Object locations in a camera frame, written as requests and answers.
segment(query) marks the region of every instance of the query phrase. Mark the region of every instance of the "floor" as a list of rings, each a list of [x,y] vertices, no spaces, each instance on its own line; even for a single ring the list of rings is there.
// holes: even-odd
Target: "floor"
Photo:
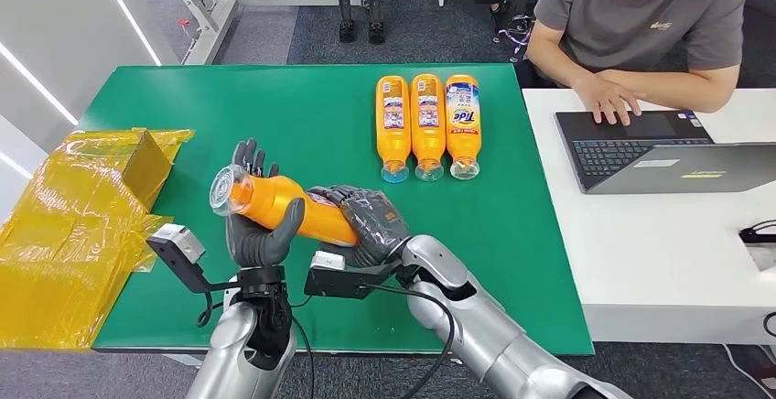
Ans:
[[[339,44],[336,7],[267,7],[243,10],[224,42],[218,63],[346,63],[507,61],[510,50],[490,41],[488,17],[470,0],[385,0],[388,41],[366,41],[363,10],[356,10],[356,43]],[[179,57],[190,37],[178,25],[189,12],[180,0],[149,0]],[[744,64],[739,86],[776,87],[776,0],[749,0]],[[666,65],[681,65],[678,49]],[[564,361],[644,399],[757,399],[768,397],[730,364],[719,345],[597,343],[594,357]],[[733,346],[737,361],[762,365],[762,350]],[[316,357],[317,398],[399,397],[431,362],[426,359]],[[307,358],[296,357],[278,397],[308,395]],[[0,398],[178,398],[196,370],[159,355],[0,352]],[[448,362],[417,398],[492,398],[459,365]]]

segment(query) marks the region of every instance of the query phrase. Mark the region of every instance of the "wall light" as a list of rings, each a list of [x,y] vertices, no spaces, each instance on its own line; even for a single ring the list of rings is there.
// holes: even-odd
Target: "wall light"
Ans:
[[[12,169],[14,169],[16,172],[18,172],[19,175],[27,178],[32,179],[32,174],[27,172],[23,167],[19,166],[16,161],[11,159],[8,155],[4,154],[3,152],[0,152],[0,160],[8,164]]]
[[[135,29],[135,33],[137,33],[137,36],[143,42],[145,49],[148,50],[148,54],[151,55],[151,59],[154,60],[154,63],[158,67],[161,67],[162,61],[159,60],[159,57],[154,52],[154,49],[151,48],[151,43],[148,42],[146,35],[143,34],[143,30],[141,30],[140,26],[138,26],[137,22],[135,22],[135,18],[132,16],[131,13],[129,13],[129,8],[127,8],[126,4],[124,3],[124,0],[116,0],[116,2],[119,4],[119,7],[121,7],[122,12],[124,12],[124,16],[126,16],[126,18],[129,20],[129,23],[132,24],[132,28]]]
[[[51,105],[54,106],[57,109],[57,111],[59,111],[59,113],[64,115],[65,118],[67,118],[68,121],[72,123],[72,125],[78,124],[78,120],[75,119],[73,114],[71,114],[70,111],[68,111],[64,107],[64,105],[62,105],[62,103],[59,100],[57,100],[57,98],[54,97],[54,95],[51,92],[49,92],[49,90],[47,90],[46,87],[43,86],[43,84],[40,83],[40,81],[36,79],[35,76],[33,76],[32,73],[29,72],[27,68],[25,68],[24,65],[22,65],[22,62],[20,62],[19,59],[16,58],[16,56],[14,56],[13,54],[11,54],[10,51],[8,51],[8,49],[5,47],[5,45],[3,45],[2,42],[0,42],[0,54],[2,54],[3,57],[8,59],[8,62],[10,62],[11,65],[13,65],[13,67],[16,68],[16,70],[19,71],[19,73],[22,76],[24,76],[24,78],[27,79],[27,81],[29,81],[30,84],[32,84],[32,86],[34,86],[35,89],[38,90],[38,92],[40,92],[43,95],[43,97],[46,97],[46,100],[48,100],[48,102],[51,103]]]

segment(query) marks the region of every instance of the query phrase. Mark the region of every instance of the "green tabletop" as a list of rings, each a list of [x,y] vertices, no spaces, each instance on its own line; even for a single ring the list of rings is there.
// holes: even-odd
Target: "green tabletop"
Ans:
[[[434,183],[380,179],[374,144],[374,86],[386,74],[410,81],[432,72],[480,83],[480,175],[447,173]],[[207,249],[211,282],[236,272],[224,248],[223,218],[208,190],[234,145],[254,136],[302,187],[351,184],[382,189],[414,233],[436,236],[455,253],[539,344],[556,354],[589,354],[592,345],[544,182],[534,135],[511,65],[347,65],[126,67],[117,69],[83,115],[84,129],[189,128],[155,214],[172,215]],[[449,166],[449,157],[443,161]],[[284,265],[292,304],[302,293],[317,244],[297,237]],[[191,294],[157,261],[126,283],[95,349],[207,347],[220,315],[198,329],[204,297]],[[404,296],[365,300],[314,297],[295,315],[314,350],[421,352],[441,348],[410,315]]]

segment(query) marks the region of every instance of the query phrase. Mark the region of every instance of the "man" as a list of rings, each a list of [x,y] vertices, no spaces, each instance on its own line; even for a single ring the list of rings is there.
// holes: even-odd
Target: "man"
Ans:
[[[617,116],[629,124],[626,105],[640,115],[637,99],[712,113],[736,87],[743,5],[744,0],[539,0],[526,56],[542,77],[574,89],[596,123],[603,115],[611,124]],[[649,72],[680,40],[689,71]]]

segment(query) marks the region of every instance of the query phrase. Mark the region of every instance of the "orange detergent bottle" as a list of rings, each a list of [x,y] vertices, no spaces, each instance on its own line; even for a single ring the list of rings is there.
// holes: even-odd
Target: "orange detergent bottle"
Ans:
[[[239,213],[270,230],[283,219],[293,198],[305,200],[299,235],[341,246],[356,244],[356,234],[340,208],[318,195],[307,194],[291,178],[258,178],[231,165],[221,169],[210,186],[210,206],[216,214]]]
[[[445,93],[447,151],[453,157],[450,173],[458,179],[472,179],[480,172],[480,89],[473,77],[456,75],[447,79]]]
[[[446,138],[442,81],[433,74],[419,74],[410,92],[415,175],[423,181],[436,181],[445,174],[441,163]]]
[[[374,107],[377,153],[383,159],[380,175],[387,182],[402,182],[409,175],[406,161],[412,148],[407,82],[399,76],[380,78]]]

